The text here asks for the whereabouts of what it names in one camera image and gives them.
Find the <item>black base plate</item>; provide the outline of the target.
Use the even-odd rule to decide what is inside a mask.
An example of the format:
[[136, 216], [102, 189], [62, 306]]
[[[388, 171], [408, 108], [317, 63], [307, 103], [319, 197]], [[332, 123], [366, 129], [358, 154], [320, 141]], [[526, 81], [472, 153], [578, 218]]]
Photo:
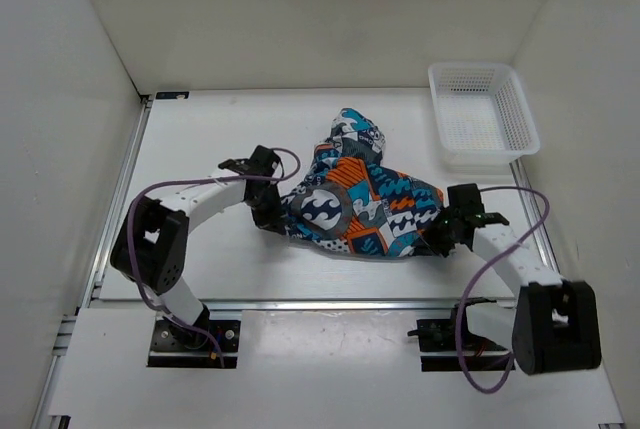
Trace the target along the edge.
[[[418, 319], [407, 337], [418, 343], [421, 371], [460, 372], [452, 319]], [[497, 372], [507, 367], [507, 350], [481, 336], [462, 333], [463, 356], [470, 372]]]
[[209, 334], [216, 340], [222, 357], [210, 338], [173, 325], [166, 318], [155, 321], [149, 344], [150, 368], [235, 369], [238, 362], [240, 320], [210, 320]]

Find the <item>white perforated plastic basket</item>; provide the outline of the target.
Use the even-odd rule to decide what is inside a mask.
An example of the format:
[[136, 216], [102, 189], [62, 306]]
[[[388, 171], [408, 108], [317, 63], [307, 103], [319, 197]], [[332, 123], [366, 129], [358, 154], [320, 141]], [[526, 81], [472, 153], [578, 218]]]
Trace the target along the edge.
[[439, 62], [428, 68], [441, 154], [452, 168], [507, 166], [541, 147], [521, 81], [503, 63]]

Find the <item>colourful patterned shorts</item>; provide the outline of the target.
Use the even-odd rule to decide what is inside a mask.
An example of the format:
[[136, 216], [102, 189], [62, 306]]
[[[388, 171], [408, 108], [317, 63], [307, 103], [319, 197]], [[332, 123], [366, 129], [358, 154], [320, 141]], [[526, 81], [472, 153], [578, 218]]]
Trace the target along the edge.
[[373, 121], [342, 109], [303, 180], [281, 198], [286, 236], [350, 256], [413, 256], [444, 194], [383, 166], [385, 145]]

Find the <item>aluminium front rail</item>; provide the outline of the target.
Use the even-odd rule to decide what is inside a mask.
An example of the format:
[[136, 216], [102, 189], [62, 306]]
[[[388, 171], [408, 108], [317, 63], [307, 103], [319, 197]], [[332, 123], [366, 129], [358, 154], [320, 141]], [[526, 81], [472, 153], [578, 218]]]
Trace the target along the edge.
[[426, 299], [276, 299], [276, 300], [205, 300], [213, 312], [256, 311], [365, 311], [365, 310], [447, 310], [458, 298]]

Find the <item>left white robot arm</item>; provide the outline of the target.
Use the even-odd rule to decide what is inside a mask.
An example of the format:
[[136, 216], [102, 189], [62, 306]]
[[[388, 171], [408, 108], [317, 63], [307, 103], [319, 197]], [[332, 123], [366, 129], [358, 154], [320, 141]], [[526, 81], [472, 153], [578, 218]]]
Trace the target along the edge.
[[110, 254], [110, 265], [136, 284], [145, 304], [160, 312], [186, 348], [215, 343], [210, 312], [183, 278], [189, 235], [224, 210], [244, 204], [254, 225], [283, 234], [285, 215], [277, 184], [292, 174], [280, 148], [256, 146], [248, 158], [227, 159], [200, 179], [155, 183], [131, 202]]

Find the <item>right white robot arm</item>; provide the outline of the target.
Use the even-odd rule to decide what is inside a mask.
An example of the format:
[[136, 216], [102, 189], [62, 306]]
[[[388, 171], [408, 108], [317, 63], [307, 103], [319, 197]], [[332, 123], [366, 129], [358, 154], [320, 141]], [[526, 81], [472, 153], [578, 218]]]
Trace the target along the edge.
[[[542, 263], [509, 221], [488, 212], [483, 189], [461, 184], [447, 189], [448, 204], [425, 235], [428, 249], [446, 257], [462, 245], [483, 265], [452, 310], [449, 336], [459, 365], [469, 371], [464, 351], [487, 339], [509, 353], [507, 365], [527, 375], [592, 370], [602, 361], [595, 292]], [[502, 307], [470, 293], [488, 271], [511, 291], [515, 305]]]

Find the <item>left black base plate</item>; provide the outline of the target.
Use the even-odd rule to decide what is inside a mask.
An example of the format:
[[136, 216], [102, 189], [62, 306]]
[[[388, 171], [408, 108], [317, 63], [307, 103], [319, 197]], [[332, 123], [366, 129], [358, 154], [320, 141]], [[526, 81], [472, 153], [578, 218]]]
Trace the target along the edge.
[[150, 368], [235, 369], [238, 362], [240, 320], [210, 320], [209, 334], [216, 340], [222, 357], [210, 338], [173, 325], [166, 318], [155, 321], [149, 344]]

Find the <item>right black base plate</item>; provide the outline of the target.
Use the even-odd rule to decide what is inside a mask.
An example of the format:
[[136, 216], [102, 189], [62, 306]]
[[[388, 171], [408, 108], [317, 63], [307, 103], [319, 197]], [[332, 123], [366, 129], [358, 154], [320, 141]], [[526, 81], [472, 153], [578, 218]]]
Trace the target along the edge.
[[[407, 337], [418, 343], [421, 371], [460, 372], [452, 319], [418, 319]], [[470, 372], [497, 372], [507, 367], [507, 350], [481, 336], [462, 333], [463, 356]]]

